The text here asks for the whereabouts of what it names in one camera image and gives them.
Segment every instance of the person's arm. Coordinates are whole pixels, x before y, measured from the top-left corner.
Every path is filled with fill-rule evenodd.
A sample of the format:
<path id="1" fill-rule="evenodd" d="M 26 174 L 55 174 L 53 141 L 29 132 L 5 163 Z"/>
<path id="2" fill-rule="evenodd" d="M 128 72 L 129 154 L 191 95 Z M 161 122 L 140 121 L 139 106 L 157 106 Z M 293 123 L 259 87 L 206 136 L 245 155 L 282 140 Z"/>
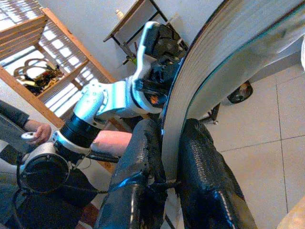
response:
<path id="1" fill-rule="evenodd" d="M 49 140 L 51 135 L 51 127 L 49 124 L 30 120 L 28 114 L 2 100 L 0 100 L 0 114 L 25 131 L 36 132 L 33 141 L 29 142 L 30 145 L 39 145 Z"/>
<path id="2" fill-rule="evenodd" d="M 14 124 L 22 129 L 29 118 L 28 114 L 3 102 L 2 100 L 0 100 L 0 114 L 10 119 Z"/>
<path id="3" fill-rule="evenodd" d="M 113 156 L 122 156 L 131 137 L 131 133 L 102 130 L 92 143 L 91 149 L 96 152 L 109 153 Z"/>
<path id="4" fill-rule="evenodd" d="M 40 123 L 31 119 L 27 120 L 27 122 L 24 124 L 23 129 L 25 131 L 35 132 L 35 138 L 32 141 L 28 142 L 30 145 L 40 145 L 42 143 L 45 143 L 49 140 L 52 132 L 49 124 Z"/>

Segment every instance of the open book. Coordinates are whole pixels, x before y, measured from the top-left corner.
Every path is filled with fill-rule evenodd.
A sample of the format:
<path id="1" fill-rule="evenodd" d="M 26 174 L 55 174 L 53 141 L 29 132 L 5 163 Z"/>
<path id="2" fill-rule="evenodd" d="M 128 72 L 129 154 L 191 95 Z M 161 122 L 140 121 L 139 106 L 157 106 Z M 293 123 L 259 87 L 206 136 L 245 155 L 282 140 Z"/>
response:
<path id="1" fill-rule="evenodd" d="M 213 13 L 192 43 L 165 106 L 162 161 L 167 179 L 176 179 L 185 118 L 209 111 L 266 64 L 270 56 L 265 53 L 276 55 L 288 45 L 289 39 L 270 47 L 268 41 L 287 26 L 304 24 L 304 5 L 302 0 L 226 0 Z"/>

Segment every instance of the wire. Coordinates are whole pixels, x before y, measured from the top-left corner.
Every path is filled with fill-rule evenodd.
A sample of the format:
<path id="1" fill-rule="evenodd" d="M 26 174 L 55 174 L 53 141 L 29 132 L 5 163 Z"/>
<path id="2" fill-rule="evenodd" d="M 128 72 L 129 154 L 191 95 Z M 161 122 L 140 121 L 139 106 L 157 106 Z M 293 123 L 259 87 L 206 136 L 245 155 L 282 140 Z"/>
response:
<path id="1" fill-rule="evenodd" d="M 82 188 L 82 187 L 75 187 L 75 186 L 70 186 L 70 185 L 62 185 L 62 186 L 73 188 L 73 189 L 79 190 L 79 191 L 92 192 L 92 193 L 97 193 L 97 194 L 106 194 L 106 193 L 108 193 L 108 191 L 99 191 L 99 190 Z"/>
<path id="2" fill-rule="evenodd" d="M 168 218 L 167 214 L 165 214 L 165 220 L 166 220 L 167 224 L 170 226 L 171 229 L 175 229 L 174 225 L 172 224 L 170 218 Z"/>

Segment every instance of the tile floor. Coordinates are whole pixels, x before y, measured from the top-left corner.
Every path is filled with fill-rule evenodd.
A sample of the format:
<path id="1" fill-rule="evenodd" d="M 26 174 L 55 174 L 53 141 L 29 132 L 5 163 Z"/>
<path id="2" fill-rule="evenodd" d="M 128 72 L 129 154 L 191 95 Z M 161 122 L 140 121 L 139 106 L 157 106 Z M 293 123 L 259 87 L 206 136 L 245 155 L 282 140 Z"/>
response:
<path id="1" fill-rule="evenodd" d="M 274 229 L 305 195 L 305 74 L 300 64 L 252 84 L 240 104 L 223 101 L 207 123 L 259 229 Z"/>

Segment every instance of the remote control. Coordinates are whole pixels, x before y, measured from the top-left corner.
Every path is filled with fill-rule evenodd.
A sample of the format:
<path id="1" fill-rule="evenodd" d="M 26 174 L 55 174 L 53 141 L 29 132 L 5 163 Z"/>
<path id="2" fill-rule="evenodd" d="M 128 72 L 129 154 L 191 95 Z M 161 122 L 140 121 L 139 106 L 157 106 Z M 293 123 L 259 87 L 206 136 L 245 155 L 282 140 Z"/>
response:
<path id="1" fill-rule="evenodd" d="M 24 139 L 25 141 L 29 142 L 33 139 L 35 139 L 35 132 L 26 132 L 21 135 L 21 138 Z"/>

